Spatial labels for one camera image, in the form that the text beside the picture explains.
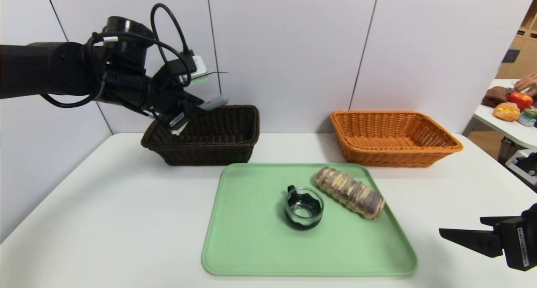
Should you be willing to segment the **person's bare hand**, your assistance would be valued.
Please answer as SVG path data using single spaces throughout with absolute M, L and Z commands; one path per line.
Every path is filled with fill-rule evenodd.
M 535 96 L 537 94 L 537 73 L 532 73 L 520 78 L 514 84 L 514 92 Z

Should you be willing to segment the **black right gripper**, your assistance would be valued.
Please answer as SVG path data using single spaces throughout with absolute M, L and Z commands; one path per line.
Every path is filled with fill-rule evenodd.
M 440 228 L 442 238 L 490 258 L 502 256 L 507 265 L 528 271 L 537 265 L 537 205 L 522 211 L 518 217 L 480 217 L 481 224 L 495 231 Z

